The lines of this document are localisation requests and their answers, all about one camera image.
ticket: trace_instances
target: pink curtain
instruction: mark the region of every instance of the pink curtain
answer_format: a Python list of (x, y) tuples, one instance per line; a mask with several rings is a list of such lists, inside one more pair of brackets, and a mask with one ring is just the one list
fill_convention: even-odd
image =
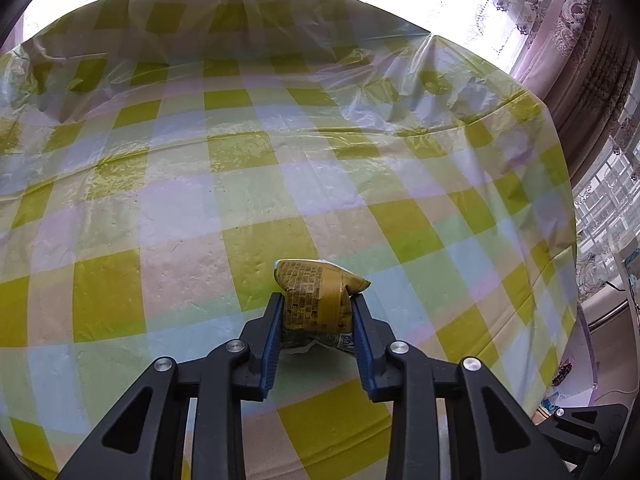
[(638, 60), (599, 0), (552, 0), (511, 75), (549, 108), (573, 185), (619, 137)]

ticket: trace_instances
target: metal screw head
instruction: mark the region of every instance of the metal screw head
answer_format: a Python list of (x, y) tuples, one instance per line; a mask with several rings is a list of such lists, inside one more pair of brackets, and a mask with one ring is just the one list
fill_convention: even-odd
[(409, 351), (409, 345), (404, 341), (393, 341), (389, 348), (394, 354), (406, 354)]
[(244, 341), (240, 341), (239, 339), (232, 339), (226, 344), (226, 350), (233, 354), (241, 352), (245, 347)]
[(174, 364), (172, 363), (171, 359), (169, 359), (168, 357), (161, 357), (159, 359), (156, 359), (154, 368), (159, 372), (165, 372), (167, 370), (170, 370), (173, 365)]
[(482, 363), (475, 357), (467, 357), (464, 361), (462, 361), (462, 365), (470, 372), (475, 372), (482, 368)]

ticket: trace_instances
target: plastic tablecloth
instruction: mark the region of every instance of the plastic tablecloth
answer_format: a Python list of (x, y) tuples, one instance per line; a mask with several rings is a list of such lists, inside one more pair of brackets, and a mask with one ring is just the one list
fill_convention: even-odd
[[(47, 478), (154, 358), (260, 316), (281, 258), (366, 277), (399, 338), (536, 409), (572, 196), (545, 106), (478, 56), (356, 0), (100, 0), (0, 75), (0, 429)], [(249, 478), (383, 475), (347, 354), (282, 355), (243, 409)]]

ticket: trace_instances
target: cable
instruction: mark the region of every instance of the cable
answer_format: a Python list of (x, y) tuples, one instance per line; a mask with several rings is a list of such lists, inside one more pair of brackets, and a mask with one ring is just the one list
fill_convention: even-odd
[(602, 397), (604, 397), (605, 395), (612, 394), (613, 392), (617, 392), (617, 393), (619, 393), (619, 394), (625, 394), (625, 395), (633, 395), (633, 394), (636, 394), (636, 393), (638, 392), (638, 390), (639, 390), (639, 389), (640, 389), (640, 388), (636, 388), (636, 389), (635, 389), (635, 390), (633, 390), (632, 392), (625, 392), (625, 391), (623, 391), (623, 390), (616, 390), (616, 389), (609, 390), (608, 392), (606, 392), (606, 393), (604, 393), (604, 394), (602, 394), (602, 395), (600, 395), (600, 396), (597, 396), (593, 402), (598, 402)]
[(611, 282), (605, 282), (607, 285), (609, 285), (611, 288), (615, 288), (618, 292), (624, 292), (625, 289), (624, 288), (617, 288), (613, 283)]

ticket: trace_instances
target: plastic sheet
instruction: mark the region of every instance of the plastic sheet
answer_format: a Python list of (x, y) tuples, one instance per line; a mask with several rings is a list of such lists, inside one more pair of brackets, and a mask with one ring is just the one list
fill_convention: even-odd
[[(152, 359), (236, 337), (281, 258), (363, 276), (398, 337), (536, 409), (572, 196), (544, 105), (478, 56), (356, 0), (101, 0), (0, 74), (0, 428), (44, 476)], [(244, 407), (249, 478), (381, 478), (389, 435), (319, 346)]]

